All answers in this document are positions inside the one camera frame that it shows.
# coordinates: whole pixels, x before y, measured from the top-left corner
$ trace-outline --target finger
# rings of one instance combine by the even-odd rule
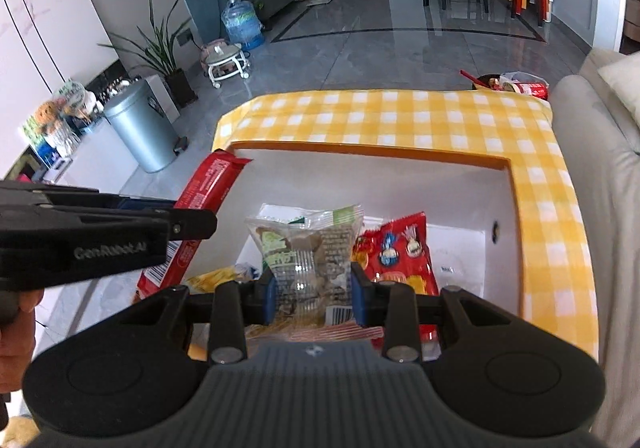
[[[20,309],[23,312],[30,313],[40,304],[43,297],[44,290],[20,293]]]
[[[0,356],[31,355],[35,348],[36,315],[20,311],[11,325],[0,333]]]
[[[29,363],[31,363],[31,356],[0,358],[0,394],[15,392],[22,388],[22,378]]]

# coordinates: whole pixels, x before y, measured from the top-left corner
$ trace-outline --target silver trash can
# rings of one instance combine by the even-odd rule
[[[104,116],[147,173],[166,168],[186,149],[186,138],[178,137],[144,80],[111,97]]]

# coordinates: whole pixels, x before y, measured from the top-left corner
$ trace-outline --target sofa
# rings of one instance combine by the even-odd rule
[[[607,393],[592,432],[612,448],[640,439],[640,129],[598,73],[624,58],[593,50],[549,99],[595,278]]]

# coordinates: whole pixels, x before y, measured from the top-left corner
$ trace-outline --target yellow and white checkered cloth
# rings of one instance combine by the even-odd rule
[[[490,90],[291,92],[257,97],[224,115],[214,148],[299,141],[507,158],[520,212],[524,318],[597,359],[591,259],[551,117],[545,101]]]

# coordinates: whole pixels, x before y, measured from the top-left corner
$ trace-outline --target wall outlet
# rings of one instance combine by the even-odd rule
[[[187,43],[193,42],[193,33],[191,32],[191,29],[187,29],[186,31],[178,34],[176,39],[178,40],[178,45],[180,47],[184,47]]]

